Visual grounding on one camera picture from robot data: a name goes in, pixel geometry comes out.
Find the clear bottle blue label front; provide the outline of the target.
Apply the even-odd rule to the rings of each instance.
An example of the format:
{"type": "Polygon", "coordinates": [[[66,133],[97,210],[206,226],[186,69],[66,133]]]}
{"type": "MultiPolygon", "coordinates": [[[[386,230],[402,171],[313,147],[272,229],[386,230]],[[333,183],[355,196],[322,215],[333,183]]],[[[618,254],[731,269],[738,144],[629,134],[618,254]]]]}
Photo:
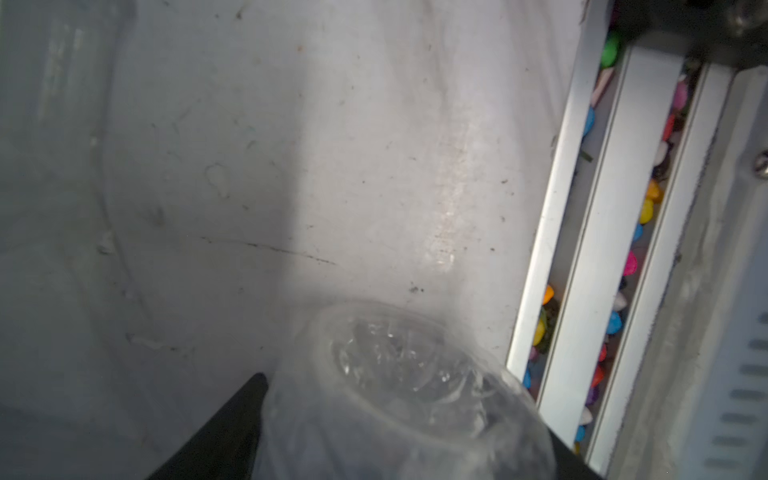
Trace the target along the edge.
{"type": "Polygon", "coordinates": [[[373,302],[326,307],[287,343],[256,479],[552,479],[528,391],[461,330],[373,302]]]}

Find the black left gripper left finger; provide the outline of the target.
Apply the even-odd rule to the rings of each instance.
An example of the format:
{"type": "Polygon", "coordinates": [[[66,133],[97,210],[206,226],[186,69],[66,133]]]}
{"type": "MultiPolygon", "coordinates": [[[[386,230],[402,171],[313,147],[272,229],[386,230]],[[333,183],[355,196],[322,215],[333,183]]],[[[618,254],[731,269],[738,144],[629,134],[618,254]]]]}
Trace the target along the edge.
{"type": "Polygon", "coordinates": [[[261,409],[268,390],[254,374],[152,479],[249,479],[261,434],[261,409]]]}

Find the aluminium rail with beads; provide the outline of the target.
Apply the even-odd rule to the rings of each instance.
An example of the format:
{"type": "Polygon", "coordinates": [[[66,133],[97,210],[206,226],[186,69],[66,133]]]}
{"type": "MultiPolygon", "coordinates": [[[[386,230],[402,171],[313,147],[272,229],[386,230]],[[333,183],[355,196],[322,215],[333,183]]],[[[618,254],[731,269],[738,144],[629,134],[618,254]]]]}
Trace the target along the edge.
{"type": "Polygon", "coordinates": [[[589,1],[508,368],[600,479],[767,475],[767,5],[589,1]]]}

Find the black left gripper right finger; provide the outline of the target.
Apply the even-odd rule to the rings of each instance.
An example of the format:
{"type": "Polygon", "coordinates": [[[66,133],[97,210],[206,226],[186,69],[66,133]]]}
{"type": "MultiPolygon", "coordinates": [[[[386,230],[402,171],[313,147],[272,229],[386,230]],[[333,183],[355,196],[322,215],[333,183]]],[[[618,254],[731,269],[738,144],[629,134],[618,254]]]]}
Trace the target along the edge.
{"type": "Polygon", "coordinates": [[[557,480],[600,480],[555,433],[549,432],[556,462],[557,480]]]}

